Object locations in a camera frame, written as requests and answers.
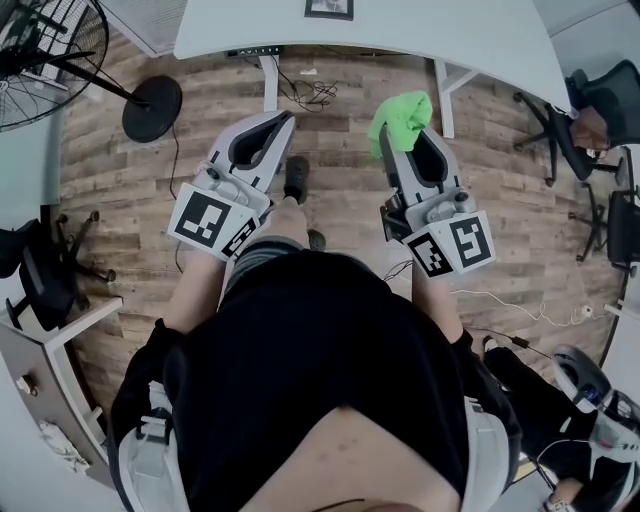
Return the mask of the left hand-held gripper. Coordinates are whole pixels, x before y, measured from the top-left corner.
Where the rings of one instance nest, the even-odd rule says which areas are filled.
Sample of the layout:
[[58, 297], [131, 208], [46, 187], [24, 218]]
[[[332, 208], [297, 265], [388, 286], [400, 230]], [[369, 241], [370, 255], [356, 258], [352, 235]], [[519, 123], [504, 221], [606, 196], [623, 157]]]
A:
[[295, 117], [287, 110], [246, 117], [225, 128], [181, 186], [167, 234], [222, 261], [229, 260], [260, 226], [271, 205], [268, 188], [289, 151]]

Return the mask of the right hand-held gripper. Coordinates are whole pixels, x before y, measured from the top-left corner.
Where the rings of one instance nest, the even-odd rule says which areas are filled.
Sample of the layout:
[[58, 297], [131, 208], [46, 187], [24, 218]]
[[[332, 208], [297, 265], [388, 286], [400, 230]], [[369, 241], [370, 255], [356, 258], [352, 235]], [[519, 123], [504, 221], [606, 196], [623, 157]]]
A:
[[396, 240], [410, 252], [428, 279], [460, 276], [495, 260], [486, 212], [462, 188], [453, 151], [432, 128], [421, 134], [421, 175], [427, 186], [449, 189], [425, 199], [411, 151], [395, 150], [390, 131], [379, 132], [384, 170], [396, 193], [380, 208], [385, 238]]

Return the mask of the green wiping cloth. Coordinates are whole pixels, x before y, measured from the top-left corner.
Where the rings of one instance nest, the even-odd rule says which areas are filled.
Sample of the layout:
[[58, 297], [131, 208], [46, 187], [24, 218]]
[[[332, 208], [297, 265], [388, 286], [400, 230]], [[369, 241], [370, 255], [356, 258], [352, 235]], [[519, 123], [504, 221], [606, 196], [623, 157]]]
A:
[[429, 126], [433, 106], [425, 91], [411, 91], [386, 99], [376, 110], [367, 138], [374, 159], [382, 158], [380, 132], [387, 126], [391, 148], [408, 152], [414, 148], [419, 133]]

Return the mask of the black picture frame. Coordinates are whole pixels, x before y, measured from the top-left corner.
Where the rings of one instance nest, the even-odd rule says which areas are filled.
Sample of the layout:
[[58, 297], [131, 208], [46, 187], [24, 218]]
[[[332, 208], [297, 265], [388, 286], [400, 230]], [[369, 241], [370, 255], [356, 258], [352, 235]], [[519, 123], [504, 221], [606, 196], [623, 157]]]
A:
[[304, 16], [331, 20], [352, 21], [354, 0], [306, 0]]

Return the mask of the person's right forearm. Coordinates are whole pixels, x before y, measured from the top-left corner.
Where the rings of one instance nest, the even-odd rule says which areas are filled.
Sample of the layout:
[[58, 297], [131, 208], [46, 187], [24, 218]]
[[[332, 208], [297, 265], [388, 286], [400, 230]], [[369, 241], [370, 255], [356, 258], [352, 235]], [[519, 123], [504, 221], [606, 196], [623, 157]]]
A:
[[412, 265], [411, 282], [413, 304], [435, 322], [450, 343], [458, 341], [464, 328], [449, 283], [427, 278], [416, 263]]

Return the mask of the person's left black shoe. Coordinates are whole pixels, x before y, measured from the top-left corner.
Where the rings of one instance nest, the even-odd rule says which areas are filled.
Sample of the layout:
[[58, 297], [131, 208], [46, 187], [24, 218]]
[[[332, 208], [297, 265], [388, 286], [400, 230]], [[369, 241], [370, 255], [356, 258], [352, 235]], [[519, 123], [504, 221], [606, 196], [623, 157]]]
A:
[[284, 196], [293, 198], [298, 205], [303, 205], [307, 198], [307, 181], [310, 164], [303, 156], [293, 156], [286, 162]]

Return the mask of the person's left leg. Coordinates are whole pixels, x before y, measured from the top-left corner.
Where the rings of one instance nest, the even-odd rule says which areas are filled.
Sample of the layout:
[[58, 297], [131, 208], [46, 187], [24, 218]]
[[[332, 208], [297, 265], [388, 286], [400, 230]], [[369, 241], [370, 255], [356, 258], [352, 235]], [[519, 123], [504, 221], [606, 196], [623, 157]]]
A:
[[298, 201], [286, 196], [271, 213], [270, 229], [273, 235], [295, 241], [309, 247], [307, 220]]

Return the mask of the person's dark shorts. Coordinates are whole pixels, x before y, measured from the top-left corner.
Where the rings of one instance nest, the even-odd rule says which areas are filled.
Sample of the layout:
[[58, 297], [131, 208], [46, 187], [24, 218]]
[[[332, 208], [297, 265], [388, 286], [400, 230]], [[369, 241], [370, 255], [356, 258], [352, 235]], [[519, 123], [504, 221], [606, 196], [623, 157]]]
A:
[[259, 237], [247, 244], [237, 257], [224, 296], [250, 271], [275, 258], [305, 250], [299, 242], [281, 236]]

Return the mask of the black standing fan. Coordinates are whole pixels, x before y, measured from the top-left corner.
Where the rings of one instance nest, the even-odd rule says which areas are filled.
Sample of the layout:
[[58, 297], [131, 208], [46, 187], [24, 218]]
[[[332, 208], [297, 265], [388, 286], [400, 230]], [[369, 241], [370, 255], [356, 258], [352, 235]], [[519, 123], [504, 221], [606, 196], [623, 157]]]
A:
[[102, 71], [109, 39], [97, 0], [0, 0], [0, 132], [62, 110], [91, 85], [125, 100], [122, 127], [132, 141], [172, 129], [179, 84], [159, 75], [127, 91]]

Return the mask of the white table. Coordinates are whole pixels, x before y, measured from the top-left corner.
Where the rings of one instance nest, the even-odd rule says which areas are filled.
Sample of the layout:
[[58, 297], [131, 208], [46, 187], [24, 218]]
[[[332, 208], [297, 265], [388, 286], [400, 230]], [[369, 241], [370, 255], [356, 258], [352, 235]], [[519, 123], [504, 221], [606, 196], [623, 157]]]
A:
[[451, 94], [478, 74], [572, 109], [532, 0], [353, 0], [352, 20], [306, 16], [306, 0], [188, 0], [178, 59], [270, 45], [367, 47], [433, 60], [443, 131], [454, 135]]

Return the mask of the glass partition with blinds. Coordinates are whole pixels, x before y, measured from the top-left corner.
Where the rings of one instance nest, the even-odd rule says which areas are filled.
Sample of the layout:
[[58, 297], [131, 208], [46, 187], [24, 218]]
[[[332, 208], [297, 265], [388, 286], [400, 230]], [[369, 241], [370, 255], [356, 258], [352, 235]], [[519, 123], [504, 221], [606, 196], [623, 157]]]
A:
[[171, 54], [188, 0], [98, 0], [109, 24], [152, 58]]

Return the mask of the brown bag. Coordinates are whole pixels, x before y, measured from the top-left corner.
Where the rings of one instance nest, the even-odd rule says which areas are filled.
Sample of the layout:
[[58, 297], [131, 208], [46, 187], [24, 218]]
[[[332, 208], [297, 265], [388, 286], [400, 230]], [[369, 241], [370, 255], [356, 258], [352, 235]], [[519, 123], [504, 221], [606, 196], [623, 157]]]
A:
[[607, 123], [592, 106], [578, 112], [569, 131], [576, 147], [594, 152], [604, 152], [610, 148]]

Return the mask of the black mesh office chair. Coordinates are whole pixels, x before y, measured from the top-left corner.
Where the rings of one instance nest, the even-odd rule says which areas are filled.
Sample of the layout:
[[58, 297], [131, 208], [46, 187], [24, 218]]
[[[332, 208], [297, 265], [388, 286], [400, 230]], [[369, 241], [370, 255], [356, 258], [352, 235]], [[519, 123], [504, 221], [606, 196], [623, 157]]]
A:
[[[541, 133], [516, 142], [514, 148], [520, 151], [541, 140], [548, 143], [551, 174], [545, 179], [545, 183], [549, 187], [557, 180], [559, 155], [564, 157], [582, 182], [594, 171], [617, 176], [621, 165], [602, 163], [600, 156], [612, 148], [640, 144], [640, 71], [631, 61], [623, 60], [606, 74], [593, 80], [578, 69], [565, 78], [565, 85], [572, 106], [568, 113], [559, 111], [549, 103], [539, 109], [520, 91], [513, 95], [513, 100], [525, 104], [542, 127]], [[569, 128], [578, 117], [578, 112], [589, 106], [595, 108], [607, 123], [610, 141], [607, 151], [586, 150], [576, 147], [572, 142]]]

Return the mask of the gray hand-held device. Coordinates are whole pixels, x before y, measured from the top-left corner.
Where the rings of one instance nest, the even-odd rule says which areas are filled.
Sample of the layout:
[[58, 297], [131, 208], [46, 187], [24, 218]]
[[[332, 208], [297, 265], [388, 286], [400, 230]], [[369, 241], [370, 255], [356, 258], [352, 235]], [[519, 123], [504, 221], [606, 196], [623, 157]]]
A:
[[640, 463], [640, 406], [612, 387], [601, 368], [572, 345], [558, 345], [551, 356], [554, 378], [582, 413], [595, 412], [589, 437], [598, 457]]

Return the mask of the white crumpled cloth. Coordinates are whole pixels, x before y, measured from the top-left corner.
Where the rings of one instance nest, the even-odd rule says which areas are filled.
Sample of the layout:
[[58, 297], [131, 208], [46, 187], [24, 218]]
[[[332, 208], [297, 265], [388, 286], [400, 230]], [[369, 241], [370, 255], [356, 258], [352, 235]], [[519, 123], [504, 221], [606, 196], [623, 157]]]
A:
[[50, 450], [56, 463], [74, 474], [86, 474], [90, 468], [89, 462], [56, 424], [39, 421], [38, 428], [41, 439]]

